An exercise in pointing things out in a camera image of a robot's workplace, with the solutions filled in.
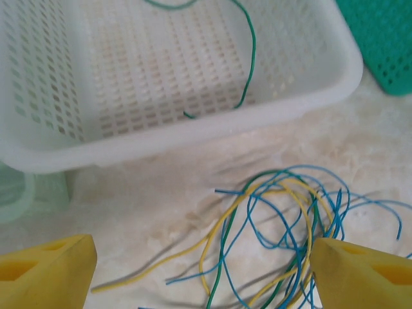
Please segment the white marble surface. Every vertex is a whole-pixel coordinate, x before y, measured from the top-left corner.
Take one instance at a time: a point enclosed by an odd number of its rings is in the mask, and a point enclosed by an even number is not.
[[[76,172],[70,177],[70,208],[0,226],[0,254],[90,233],[98,253],[95,285],[140,268],[176,240],[183,238],[169,253],[193,244],[229,204],[213,189],[237,187],[262,169],[322,165],[342,176],[356,192],[377,191],[374,196],[412,203],[411,154],[412,96],[386,96],[366,72],[348,100],[299,120],[144,160]],[[348,216],[346,240],[400,255],[412,252],[412,225],[408,224],[412,212],[399,213],[404,220],[400,241],[395,241],[396,220],[373,207]],[[213,249],[208,265],[217,258],[217,248]],[[286,263],[286,256],[273,254],[261,250],[247,231],[228,262],[236,286]],[[199,256],[197,251],[170,262],[133,285],[90,294],[85,308],[203,308],[200,280],[164,285],[165,278],[182,272]],[[261,284],[242,295],[251,295]],[[215,303],[233,302],[223,279]]]

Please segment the green wire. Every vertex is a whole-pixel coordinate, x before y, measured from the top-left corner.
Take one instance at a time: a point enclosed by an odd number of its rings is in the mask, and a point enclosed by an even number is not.
[[[153,1],[153,0],[144,0],[144,1],[149,3],[150,5],[153,5],[153,6],[157,7],[157,8],[161,8],[162,10],[175,11],[175,10],[182,10],[184,8],[188,8],[188,7],[192,6],[198,0],[190,0],[190,1],[188,1],[184,4],[182,4],[182,5],[165,5],[163,3]],[[255,70],[256,34],[255,34],[255,29],[254,29],[253,24],[252,24],[252,19],[250,18],[249,13],[247,12],[246,8],[238,0],[230,0],[230,1],[233,2],[245,14],[246,20],[247,20],[249,28],[250,28],[250,33],[252,34],[252,60],[250,62],[249,76],[248,76],[248,79],[246,81],[245,87],[243,88],[243,93],[242,93],[242,96],[240,98],[239,103],[237,103],[233,107],[234,109],[238,109],[243,105],[243,103],[245,101],[246,93],[247,93],[247,90],[249,88],[250,83],[252,82],[252,77],[253,77],[253,73],[254,73],[254,70]],[[184,111],[183,114],[189,119],[196,119],[196,116],[194,116],[192,114],[189,114],[186,111]]]
[[[270,171],[261,172],[261,173],[255,175],[254,177],[252,177],[252,178],[246,183],[246,185],[243,187],[242,191],[243,191],[243,192],[247,191],[247,189],[250,187],[250,185],[251,185],[254,181],[256,181],[258,178],[263,177],[263,176],[267,176],[267,175],[270,175],[270,174],[274,174],[274,173],[286,173],[286,174],[288,174],[288,175],[290,175],[290,176],[293,176],[293,177],[297,178],[299,181],[307,184],[307,183],[306,183],[299,175],[297,175],[297,174],[294,174],[294,173],[292,173],[292,172],[290,172],[290,171],[287,171],[287,170],[274,169],[274,170],[270,170]],[[314,196],[312,193],[310,194],[310,197],[311,197],[312,201],[314,201],[314,202],[316,201],[315,196]],[[228,235],[229,235],[230,228],[232,227],[232,224],[233,224],[234,217],[235,217],[235,215],[236,215],[237,209],[238,209],[238,208],[236,207],[236,208],[234,209],[234,211],[232,212],[232,215],[230,216],[230,221],[229,221],[229,223],[228,223],[228,225],[227,225],[227,229],[226,229],[226,231],[225,231],[225,235],[224,235],[223,240],[222,240],[222,244],[221,244],[221,248],[220,248],[220,254],[219,254],[219,260],[221,260],[221,259],[223,258],[223,255],[224,255],[223,249],[224,249],[224,246],[225,246],[225,243],[226,243],[226,239],[227,239],[227,237],[228,237]],[[318,217],[320,218],[319,209],[317,208],[317,203],[316,203],[316,202],[315,202],[315,205],[314,205],[314,209],[315,209],[315,210],[314,210],[315,215],[314,215],[314,222],[312,223],[312,231],[314,230],[315,226],[317,225],[317,219],[318,219]],[[287,272],[293,268],[293,266],[296,264],[296,262],[297,262],[297,259],[296,259],[296,257],[295,257],[295,259],[294,259],[294,260],[291,262],[291,264],[289,265],[289,267],[288,267],[289,269],[287,270]],[[211,292],[211,294],[210,294],[210,296],[209,296],[209,300],[207,301],[206,309],[210,309],[210,308],[211,308],[214,294],[216,293],[216,290],[218,289],[220,277],[221,277],[221,265],[219,265],[218,273],[216,274],[216,279],[215,279],[215,282],[214,282],[214,285],[213,285],[212,292]],[[277,293],[279,292],[279,290],[280,290],[280,288],[281,288],[282,282],[283,282],[283,281],[281,281],[281,282],[279,282],[279,283],[277,284],[274,293],[270,296],[270,299],[268,299],[268,301],[266,301],[266,303],[263,305],[262,308],[266,308],[266,307],[273,301],[273,299],[275,298],[275,296],[277,295]]]
[[[153,0],[144,0],[145,2],[149,3],[150,5],[153,5],[157,8],[161,8],[162,10],[167,10],[167,11],[177,11],[177,10],[183,10],[184,8],[188,8],[191,5],[193,5],[195,2],[198,0],[190,0],[182,5],[165,5],[163,3],[153,1]]]

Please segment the green plastic basket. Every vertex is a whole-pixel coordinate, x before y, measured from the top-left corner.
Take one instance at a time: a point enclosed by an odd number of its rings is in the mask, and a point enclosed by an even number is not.
[[[412,0],[337,0],[383,90],[412,93]]]

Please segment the tangled wires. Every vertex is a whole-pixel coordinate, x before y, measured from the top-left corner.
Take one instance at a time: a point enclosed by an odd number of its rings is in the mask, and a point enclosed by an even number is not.
[[[340,189],[327,191],[325,184],[318,178],[309,174],[297,173],[297,170],[326,173],[337,181]],[[153,264],[135,277],[101,285],[94,288],[92,291],[99,292],[138,281],[160,265],[188,254],[204,245],[204,250],[199,260],[199,273],[188,277],[168,280],[166,282],[168,285],[200,277],[205,292],[209,296],[207,308],[211,308],[214,295],[219,287],[222,268],[224,268],[234,295],[245,308],[252,308],[253,306],[256,306],[257,303],[259,303],[259,308],[267,308],[270,304],[276,306],[276,308],[291,308],[298,303],[298,308],[301,308],[305,303],[310,304],[311,308],[315,308],[315,282],[309,267],[309,257],[314,239],[316,237],[325,237],[343,240],[345,237],[343,222],[347,213],[352,209],[365,205],[376,205],[394,215],[398,221],[397,239],[399,239],[402,232],[402,220],[398,213],[389,207],[389,205],[398,205],[407,209],[412,209],[412,206],[402,202],[371,200],[366,196],[355,194],[349,190],[349,187],[337,175],[323,167],[313,165],[295,165],[283,170],[276,169],[264,171],[252,177],[240,191],[216,190],[216,192],[219,194],[236,196],[236,199],[224,212],[223,216],[216,222],[209,233],[197,242],[197,244],[187,250]],[[299,207],[299,214],[292,224],[286,220],[283,212],[269,200],[269,197],[278,194],[289,195]],[[243,201],[247,201],[246,219],[237,231],[233,240],[227,245],[226,242],[229,232],[233,228],[234,218],[236,217],[238,207]],[[253,220],[253,212],[258,205],[261,204],[266,205],[269,209],[273,210],[274,214],[279,216],[285,227],[285,232],[278,241],[270,240],[270,236],[264,235]],[[302,221],[304,221],[306,225],[305,239],[296,240],[295,228],[298,223]],[[293,253],[294,257],[287,266],[284,274],[273,278],[273,280],[256,293],[255,296],[246,301],[239,296],[238,291],[232,282],[229,268],[227,266],[227,257],[234,244],[239,241],[239,237],[245,230],[245,227],[248,225],[252,227],[257,241],[263,248],[267,250],[288,250]],[[219,260],[212,268],[204,270],[203,263],[205,257],[219,233],[221,234]],[[205,276],[216,270],[216,280],[213,287],[210,289]],[[276,301],[275,298],[280,294],[281,289],[285,290],[283,298],[280,301]]]

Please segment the yellow wire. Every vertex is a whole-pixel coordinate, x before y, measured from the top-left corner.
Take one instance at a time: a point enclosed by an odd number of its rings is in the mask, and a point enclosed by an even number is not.
[[[200,240],[197,244],[193,245],[192,247],[183,250],[179,253],[173,254],[172,256],[166,257],[163,260],[155,263],[153,266],[149,267],[147,270],[145,270],[144,272],[142,272],[141,274],[139,274],[136,277],[130,278],[130,279],[125,279],[125,280],[121,280],[121,281],[116,281],[116,282],[112,282],[112,283],[107,283],[107,284],[103,284],[100,286],[96,286],[95,288],[91,289],[92,293],[99,293],[99,292],[103,292],[103,291],[107,291],[107,290],[111,290],[114,288],[118,288],[120,286],[124,286],[124,285],[128,285],[130,283],[136,282],[141,280],[142,278],[144,278],[145,276],[147,276],[150,272],[152,272],[154,269],[156,269],[157,267],[163,265],[164,263],[167,263],[169,261],[171,261],[172,259],[176,259],[180,256],[184,256],[192,251],[195,251],[197,248],[199,248],[205,241],[207,241],[209,238],[209,235],[206,235],[202,240]]]
[[[210,249],[210,247],[211,247],[211,244],[212,244],[212,241],[211,241],[211,240],[213,240],[213,239],[215,238],[215,236],[217,235],[217,233],[218,233],[218,231],[219,231],[219,228],[220,228],[220,225],[223,224],[223,222],[225,221],[225,219],[226,219],[227,217],[229,217],[230,214],[232,214],[232,212],[234,211],[234,209],[235,209],[237,206],[239,206],[239,204],[240,204],[246,197],[248,197],[249,195],[251,195],[251,194],[252,194],[257,188],[259,188],[259,187],[260,187],[260,184],[259,184],[259,185],[255,185],[255,186],[249,188],[249,189],[244,193],[244,195],[238,196],[238,197],[235,199],[234,203],[223,213],[223,216],[222,216],[222,217],[218,220],[218,222],[216,222],[216,224],[213,226],[212,230],[211,230],[210,233],[209,233],[209,238],[208,238],[208,240],[207,240],[207,242],[206,242],[205,248],[204,248],[204,250],[203,250],[203,252],[202,252],[202,254],[201,254],[201,256],[200,256],[199,272],[200,272],[201,274],[203,273],[203,262],[205,261],[205,257],[206,257],[207,251],[209,251],[209,249]],[[203,285],[203,287],[204,287],[204,289],[205,289],[205,291],[206,291],[206,294],[207,294],[207,295],[210,295],[211,291],[210,291],[209,286],[208,286],[208,284],[207,284],[207,282],[206,282],[205,276],[201,276],[201,283],[202,283],[202,285]]]
[[[321,205],[323,206],[323,208],[325,209],[328,218],[330,219],[330,221],[332,222],[333,218],[332,215],[329,211],[329,209],[327,208],[325,202],[323,201],[323,199],[319,196],[319,194],[312,189],[310,186],[306,185],[305,183],[302,183],[298,180],[294,180],[294,179],[287,179],[287,180],[283,180],[281,183],[284,182],[290,182],[290,183],[294,183],[297,184],[303,188],[305,188],[306,190],[310,191],[314,196],[316,196],[316,198],[320,201]],[[144,278],[145,276],[147,276],[149,273],[151,273],[154,269],[156,269],[157,267],[173,260],[176,259],[178,257],[184,256],[194,250],[196,250],[197,248],[199,248],[203,243],[206,242],[206,246],[202,252],[201,258],[200,258],[200,262],[199,262],[199,271],[200,273],[203,273],[203,262],[205,260],[205,257],[207,255],[207,252],[209,251],[212,241],[213,239],[216,237],[218,231],[219,231],[219,227],[223,224],[223,222],[225,221],[225,219],[227,217],[229,217],[232,212],[234,211],[234,209],[236,207],[239,206],[239,204],[245,200],[246,198],[248,198],[256,189],[258,189],[259,187],[262,186],[263,183],[259,183],[251,188],[249,188],[249,190],[247,190],[243,195],[238,196],[235,200],[235,202],[225,211],[225,213],[223,214],[223,216],[218,220],[218,222],[214,225],[214,227],[212,228],[212,230],[199,242],[197,242],[197,244],[193,245],[192,247],[183,250],[179,253],[173,254],[172,256],[166,257],[164,259],[162,259],[161,261],[155,263],[153,266],[149,267],[147,270],[145,270],[144,272],[142,272],[141,274],[139,274],[136,277],[130,278],[130,279],[125,279],[122,281],[117,281],[117,282],[113,282],[113,283],[107,283],[104,285],[100,285],[100,286],[96,286],[95,288],[93,288],[91,291],[92,293],[99,293],[99,292],[103,292],[106,290],[111,290],[113,288],[117,288],[120,286],[124,286],[124,285],[128,285],[130,283],[134,283],[136,281],[141,280],[142,278]],[[306,226],[308,227],[308,250],[305,256],[305,260],[304,260],[304,264],[303,264],[303,272],[306,272],[306,269],[308,268],[308,264],[309,264],[309,255],[310,255],[310,251],[312,248],[312,230],[310,229],[310,220],[309,217],[306,213],[306,211],[304,210],[304,206],[301,203],[301,200],[303,200],[306,204],[310,203],[310,200],[304,196],[303,194],[299,193],[299,192],[294,192],[293,190],[291,190],[291,188],[289,188],[287,185],[285,184],[281,184],[283,186],[283,190],[270,190],[264,193],[264,196],[271,194],[271,193],[282,193],[282,192],[287,192],[289,195],[292,196],[292,198],[298,203],[299,207],[302,210],[302,213],[304,215],[305,221],[306,221]],[[271,283],[269,283],[267,286],[265,286],[264,288],[262,288],[255,296],[254,298],[249,302],[249,306],[252,306],[259,298],[261,295],[263,295],[267,290],[269,290],[270,288],[272,288],[274,285],[276,285],[278,282],[280,282],[283,279],[286,279],[290,276],[292,276],[293,274],[295,274],[297,272],[297,268],[295,267],[294,269],[292,269],[291,271],[289,271],[288,273],[283,274],[282,276],[276,278],[275,280],[273,280]],[[202,281],[202,285],[206,291],[206,293],[208,295],[210,295],[210,289],[209,286],[205,280],[205,276],[201,276],[201,281]],[[295,299],[297,298],[297,295],[292,299],[292,301],[294,301],[294,303],[298,300]]]
[[[304,262],[303,262],[303,267],[302,267],[302,271],[306,272],[306,269],[309,267],[309,256],[310,256],[310,253],[311,253],[311,250],[312,250],[312,230],[311,230],[310,218],[309,218],[308,214],[306,213],[306,209],[305,209],[304,205],[302,204],[301,200],[294,194],[294,192],[287,185],[283,184],[283,182],[279,182],[279,185],[281,185],[286,190],[286,192],[289,193],[289,195],[291,195],[291,197],[296,201],[296,203],[298,204],[298,206],[302,210],[302,214],[303,214],[304,220],[306,222],[306,227],[308,229],[308,249],[306,251],[306,256],[305,256],[305,259],[304,259]],[[297,267],[295,267],[293,270],[287,272],[285,275],[282,275],[282,276],[276,278],[275,280],[273,280],[272,282],[270,282],[269,284],[264,286],[250,300],[248,305],[252,306],[266,291],[270,290],[273,286],[278,284],[278,282],[292,276],[296,272],[297,272]]]
[[[311,187],[309,187],[307,184],[305,183],[301,183],[301,182],[296,182],[294,179],[287,179],[287,181],[289,182],[294,182],[297,185],[300,185],[301,187],[304,187],[306,190],[310,191],[316,198],[317,200],[319,200],[321,202],[321,205],[323,206],[323,208],[326,211],[326,214],[328,215],[328,218],[332,224],[333,218],[332,218],[332,214],[329,211],[329,208],[326,206],[324,200],[319,196],[319,194],[313,190]],[[306,281],[304,282],[304,289],[306,289],[306,287],[308,286],[309,282],[310,282],[310,278],[311,276],[307,276],[306,277]],[[296,295],[292,298],[292,300],[288,303],[287,308],[292,308],[300,299],[300,297],[303,295],[303,292],[301,290],[299,290]]]

